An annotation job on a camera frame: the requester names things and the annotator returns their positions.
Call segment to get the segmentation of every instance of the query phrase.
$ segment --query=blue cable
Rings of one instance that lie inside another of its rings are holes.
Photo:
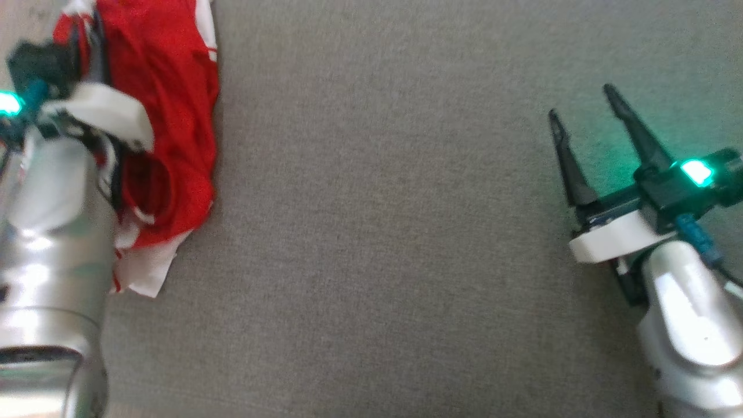
[[[722,265],[724,258],[722,251],[717,248],[712,237],[696,222],[691,213],[679,215],[675,221],[678,233],[694,247],[707,267],[717,270],[726,280],[743,288],[743,281],[735,277]]]

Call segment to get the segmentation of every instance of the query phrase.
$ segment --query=silver arm segment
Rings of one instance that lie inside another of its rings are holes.
[[[114,211],[79,142],[39,144],[0,235],[3,417],[101,417]]]
[[[637,327],[665,417],[743,417],[743,322],[682,241],[643,263],[649,308]]]

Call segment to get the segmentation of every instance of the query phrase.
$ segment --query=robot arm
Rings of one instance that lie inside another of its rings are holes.
[[[104,50],[97,51],[91,67],[105,75]],[[9,60],[11,73],[24,70],[13,79],[25,93],[6,96],[17,109],[0,118],[8,148],[0,166],[3,417],[103,416],[100,336],[114,262],[115,173],[123,150],[153,145],[139,101],[90,77],[74,80],[65,65],[35,66],[63,56],[55,45],[22,44]]]
[[[676,162],[613,86],[604,91],[641,166],[632,186],[599,198],[550,112],[580,223],[570,248],[581,263],[609,261],[630,305],[646,310],[637,332],[664,417],[743,417],[743,319],[713,273],[725,272],[721,252],[696,224],[743,201],[743,159],[728,148]]]

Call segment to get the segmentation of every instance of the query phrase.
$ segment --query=green led light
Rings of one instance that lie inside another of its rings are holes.
[[[681,165],[681,169],[699,187],[707,187],[712,184],[714,172],[703,161],[689,160]]]
[[[16,116],[23,109],[23,100],[10,91],[0,91],[0,115]]]

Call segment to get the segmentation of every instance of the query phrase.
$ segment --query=wire connector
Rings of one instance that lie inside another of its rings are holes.
[[[678,233],[696,249],[704,264],[710,268],[720,266],[723,259],[722,252],[691,213],[677,216],[675,224]]]

